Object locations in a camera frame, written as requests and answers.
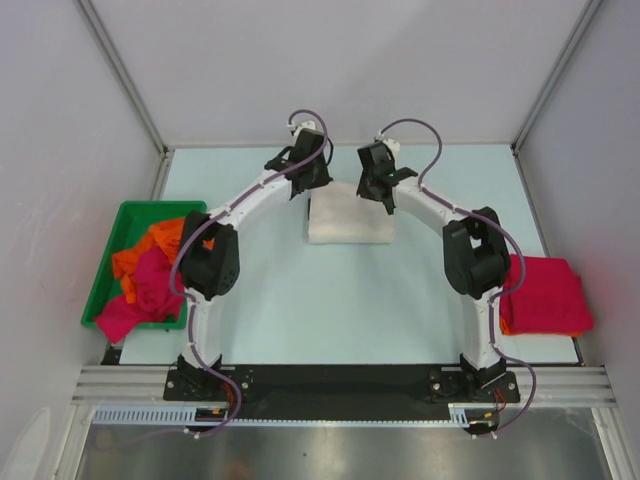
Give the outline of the white and green t-shirt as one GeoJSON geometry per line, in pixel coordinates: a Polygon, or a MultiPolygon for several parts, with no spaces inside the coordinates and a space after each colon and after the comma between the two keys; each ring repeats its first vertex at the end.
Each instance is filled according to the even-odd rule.
{"type": "Polygon", "coordinates": [[[313,189],[308,213],[311,244],[390,244],[394,217],[381,203],[356,195],[356,186],[333,181],[313,189]]]}

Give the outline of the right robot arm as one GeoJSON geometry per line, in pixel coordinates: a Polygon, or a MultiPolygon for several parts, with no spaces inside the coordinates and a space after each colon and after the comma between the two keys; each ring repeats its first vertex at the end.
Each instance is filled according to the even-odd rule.
{"type": "Polygon", "coordinates": [[[357,150],[362,173],[356,194],[382,204],[389,215],[411,214],[442,239],[444,272],[462,296],[464,349],[460,367],[463,393],[484,401],[506,374],[506,361],[496,351],[495,310],[511,261],[499,218],[485,207],[467,211],[429,191],[414,170],[398,168],[395,140],[377,140],[357,150]]]}

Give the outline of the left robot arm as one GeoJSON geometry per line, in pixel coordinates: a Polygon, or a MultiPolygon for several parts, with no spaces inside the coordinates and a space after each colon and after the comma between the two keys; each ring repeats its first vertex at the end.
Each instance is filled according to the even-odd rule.
{"type": "Polygon", "coordinates": [[[214,397],[221,376],[222,300],[241,272],[240,235],[269,211],[332,181],[328,139],[305,121],[292,128],[293,143],[269,160],[253,185],[207,213],[187,215],[175,267],[188,306],[187,345],[181,362],[193,367],[186,387],[197,398],[214,397]]]}

